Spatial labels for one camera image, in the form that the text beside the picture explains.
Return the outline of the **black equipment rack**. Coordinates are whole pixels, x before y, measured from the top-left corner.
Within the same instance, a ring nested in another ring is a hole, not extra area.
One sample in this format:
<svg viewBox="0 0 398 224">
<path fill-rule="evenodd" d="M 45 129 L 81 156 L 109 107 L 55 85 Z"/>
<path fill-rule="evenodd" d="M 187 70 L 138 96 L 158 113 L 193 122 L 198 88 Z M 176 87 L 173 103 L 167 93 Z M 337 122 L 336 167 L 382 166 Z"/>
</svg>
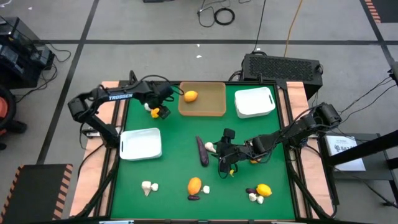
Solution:
<svg viewBox="0 0 398 224">
<path fill-rule="evenodd" d="M 19 17 L 0 16 L 0 85 L 8 89 L 33 88 L 55 54 Z"/>
</svg>

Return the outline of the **orange black machine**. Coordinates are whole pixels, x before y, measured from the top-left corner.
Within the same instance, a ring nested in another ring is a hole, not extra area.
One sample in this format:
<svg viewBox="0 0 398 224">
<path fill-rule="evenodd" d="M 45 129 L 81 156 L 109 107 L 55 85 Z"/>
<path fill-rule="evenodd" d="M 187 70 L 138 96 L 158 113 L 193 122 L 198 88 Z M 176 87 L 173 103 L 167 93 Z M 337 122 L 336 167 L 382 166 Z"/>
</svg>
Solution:
<svg viewBox="0 0 398 224">
<path fill-rule="evenodd" d="M 6 133 L 25 133 L 27 125 L 15 120 L 17 103 L 9 89 L 0 85 L 0 137 Z"/>
</svg>

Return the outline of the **white printed sheet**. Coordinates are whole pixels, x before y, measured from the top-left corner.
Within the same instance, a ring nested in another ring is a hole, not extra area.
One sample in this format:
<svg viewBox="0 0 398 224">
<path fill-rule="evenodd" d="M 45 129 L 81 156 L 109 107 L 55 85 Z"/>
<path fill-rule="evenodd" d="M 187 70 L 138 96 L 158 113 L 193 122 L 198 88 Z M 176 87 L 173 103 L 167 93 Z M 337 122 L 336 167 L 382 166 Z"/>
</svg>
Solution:
<svg viewBox="0 0 398 224">
<path fill-rule="evenodd" d="M 323 140 L 325 141 L 328 155 L 330 157 L 338 156 L 339 164 L 335 165 L 336 170 L 348 172 L 364 172 L 366 171 L 362 158 L 352 159 L 350 151 L 352 148 L 358 146 L 358 142 L 354 136 L 339 136 L 339 135 L 326 135 Z"/>
</svg>

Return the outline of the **tan translucent plastic basket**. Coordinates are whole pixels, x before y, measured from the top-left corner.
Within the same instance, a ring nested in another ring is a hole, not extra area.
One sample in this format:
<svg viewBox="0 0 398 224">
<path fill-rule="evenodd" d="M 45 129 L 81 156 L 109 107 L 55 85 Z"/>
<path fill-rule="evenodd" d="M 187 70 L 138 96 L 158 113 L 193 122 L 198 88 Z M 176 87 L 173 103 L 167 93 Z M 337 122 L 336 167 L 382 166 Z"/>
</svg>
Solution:
<svg viewBox="0 0 398 224">
<path fill-rule="evenodd" d="M 179 96 L 178 110 L 181 115 L 223 116 L 226 113 L 226 85 L 223 82 L 181 82 L 180 88 L 185 93 L 198 93 L 193 102 L 186 102 L 184 96 Z"/>
</svg>

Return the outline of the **light wooden side board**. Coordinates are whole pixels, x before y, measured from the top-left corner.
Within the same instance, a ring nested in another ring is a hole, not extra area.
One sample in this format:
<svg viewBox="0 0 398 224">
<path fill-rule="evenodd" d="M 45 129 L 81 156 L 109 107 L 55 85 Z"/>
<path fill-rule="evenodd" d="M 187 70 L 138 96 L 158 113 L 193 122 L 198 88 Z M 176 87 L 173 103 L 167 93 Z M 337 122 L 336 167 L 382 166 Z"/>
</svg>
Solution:
<svg viewBox="0 0 398 224">
<path fill-rule="evenodd" d="M 307 96 L 302 82 L 287 82 L 286 86 L 278 89 L 281 113 L 284 126 L 287 126 L 302 111 L 308 108 Z M 323 164 L 318 155 L 318 141 L 310 138 L 301 154 L 292 162 L 294 170 L 300 176 L 303 184 L 310 192 L 316 203 L 327 215 L 334 212 L 330 192 L 323 169 Z M 298 216 L 300 218 L 318 218 L 304 194 L 297 184 L 294 184 L 294 197 L 297 199 Z"/>
<path fill-rule="evenodd" d="M 102 85 L 109 88 L 118 87 L 119 81 L 102 82 Z M 103 104 L 99 108 L 99 118 L 106 124 L 110 124 L 114 115 L 114 108 L 115 102 Z M 83 141 L 83 147 L 86 149 L 84 159 L 88 159 L 83 163 L 83 166 L 80 169 L 80 175 L 77 178 L 76 190 L 69 217 L 75 216 L 83 210 L 100 185 L 106 148 L 101 146 L 90 157 L 88 157 L 88 155 L 98 146 L 102 145 L 102 143 L 103 142 L 100 137 L 87 139 L 86 143 Z"/>
</svg>

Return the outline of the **black metal stand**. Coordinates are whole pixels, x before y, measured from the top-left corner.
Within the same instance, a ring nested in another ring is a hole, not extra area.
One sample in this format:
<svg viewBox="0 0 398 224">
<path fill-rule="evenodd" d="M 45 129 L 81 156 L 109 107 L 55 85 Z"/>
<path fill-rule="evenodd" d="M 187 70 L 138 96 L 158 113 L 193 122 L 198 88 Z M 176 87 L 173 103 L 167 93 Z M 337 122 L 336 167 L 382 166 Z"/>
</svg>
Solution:
<svg viewBox="0 0 398 224">
<path fill-rule="evenodd" d="M 358 146 L 346 151 L 351 154 L 352 159 L 362 158 L 366 171 L 348 172 L 336 170 L 335 165 L 339 164 L 338 156 L 330 157 L 323 138 L 326 135 L 354 136 L 359 143 Z M 383 205 L 398 208 L 398 178 L 394 177 L 393 171 L 398 169 L 398 157 L 390 159 L 387 150 L 398 147 L 398 130 L 381 136 L 380 134 L 323 134 L 318 140 L 318 146 L 322 155 L 322 162 L 326 174 L 328 189 L 333 202 L 338 203 L 336 191 L 336 179 L 358 179 L 360 181 L 382 180 L 388 181 L 394 196 L 390 201 L 380 193 L 377 193 Z"/>
</svg>

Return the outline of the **long purple eggplant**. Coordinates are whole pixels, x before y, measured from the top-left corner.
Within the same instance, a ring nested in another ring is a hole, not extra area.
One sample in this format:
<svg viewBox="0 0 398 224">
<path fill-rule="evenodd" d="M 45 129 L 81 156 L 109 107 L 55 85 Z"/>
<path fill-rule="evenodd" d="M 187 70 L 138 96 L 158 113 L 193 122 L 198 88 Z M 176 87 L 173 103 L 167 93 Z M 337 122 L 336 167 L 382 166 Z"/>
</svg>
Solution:
<svg viewBox="0 0 398 224">
<path fill-rule="evenodd" d="M 207 154 L 207 150 L 201 138 L 199 136 L 195 136 L 198 146 L 198 152 L 200 156 L 200 162 L 203 167 L 207 167 L 209 165 L 209 158 Z"/>
</svg>

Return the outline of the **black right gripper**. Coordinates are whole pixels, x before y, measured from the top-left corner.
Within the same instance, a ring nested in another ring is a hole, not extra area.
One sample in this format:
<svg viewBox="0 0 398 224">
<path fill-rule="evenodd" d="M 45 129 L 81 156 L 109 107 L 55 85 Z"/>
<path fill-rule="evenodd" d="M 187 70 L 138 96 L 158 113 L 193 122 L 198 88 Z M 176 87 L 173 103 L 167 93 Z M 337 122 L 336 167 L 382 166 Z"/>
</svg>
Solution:
<svg viewBox="0 0 398 224">
<path fill-rule="evenodd" d="M 235 131 L 225 128 L 221 139 L 216 142 L 216 157 L 218 159 L 218 172 L 229 173 L 236 163 L 249 159 L 249 148 L 245 145 L 233 144 Z"/>
</svg>

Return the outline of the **white plastic basket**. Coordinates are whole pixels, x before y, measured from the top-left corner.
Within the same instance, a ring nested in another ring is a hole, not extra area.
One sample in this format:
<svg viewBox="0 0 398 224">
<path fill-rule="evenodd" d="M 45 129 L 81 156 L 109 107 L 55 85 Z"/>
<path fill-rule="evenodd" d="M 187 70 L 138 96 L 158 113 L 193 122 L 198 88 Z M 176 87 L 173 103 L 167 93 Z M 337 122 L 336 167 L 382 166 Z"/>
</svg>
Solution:
<svg viewBox="0 0 398 224">
<path fill-rule="evenodd" d="M 158 128 L 125 131 L 120 136 L 119 155 L 127 161 L 155 159 L 162 155 L 162 139 Z"/>
<path fill-rule="evenodd" d="M 265 116 L 276 108 L 268 87 L 238 90 L 234 94 L 234 104 L 241 119 Z"/>
</svg>

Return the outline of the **black hazard-striped floor mat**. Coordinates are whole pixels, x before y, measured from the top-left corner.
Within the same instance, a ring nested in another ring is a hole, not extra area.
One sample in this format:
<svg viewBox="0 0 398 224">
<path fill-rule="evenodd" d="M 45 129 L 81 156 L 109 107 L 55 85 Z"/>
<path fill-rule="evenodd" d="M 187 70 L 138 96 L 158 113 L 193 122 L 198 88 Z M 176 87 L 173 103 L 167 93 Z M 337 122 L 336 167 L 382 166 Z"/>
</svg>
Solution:
<svg viewBox="0 0 398 224">
<path fill-rule="evenodd" d="M 71 164 L 19 166 L 0 210 L 0 224 L 61 219 L 72 170 Z"/>
<path fill-rule="evenodd" d="M 398 23 L 398 0 L 364 0 L 376 23 Z"/>
</svg>

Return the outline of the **black perforated computer case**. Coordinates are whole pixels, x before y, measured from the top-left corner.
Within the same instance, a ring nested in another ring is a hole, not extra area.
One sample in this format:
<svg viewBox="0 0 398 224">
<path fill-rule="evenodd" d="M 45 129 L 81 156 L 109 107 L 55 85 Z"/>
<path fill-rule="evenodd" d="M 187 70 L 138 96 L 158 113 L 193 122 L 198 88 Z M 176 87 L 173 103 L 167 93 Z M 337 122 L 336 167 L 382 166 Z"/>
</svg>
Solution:
<svg viewBox="0 0 398 224">
<path fill-rule="evenodd" d="M 275 81 L 279 86 L 287 82 L 301 82 L 307 99 L 323 86 L 323 66 L 318 60 L 247 54 L 242 62 L 244 81 Z"/>
</svg>

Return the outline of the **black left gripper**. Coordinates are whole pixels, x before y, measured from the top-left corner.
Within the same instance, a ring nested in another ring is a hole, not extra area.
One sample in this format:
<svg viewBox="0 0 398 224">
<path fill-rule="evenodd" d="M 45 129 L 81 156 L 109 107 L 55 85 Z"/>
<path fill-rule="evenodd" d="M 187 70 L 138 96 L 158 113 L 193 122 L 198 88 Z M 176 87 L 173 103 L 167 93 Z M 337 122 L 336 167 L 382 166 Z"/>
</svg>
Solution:
<svg viewBox="0 0 398 224">
<path fill-rule="evenodd" d="M 173 101 L 173 93 L 172 87 L 169 83 L 155 83 L 149 82 L 150 92 L 146 94 L 145 103 L 149 104 L 149 107 L 153 110 L 155 108 L 159 108 L 159 117 L 165 119 L 171 112 L 170 110 L 164 106 L 163 102 L 165 101 Z"/>
</svg>

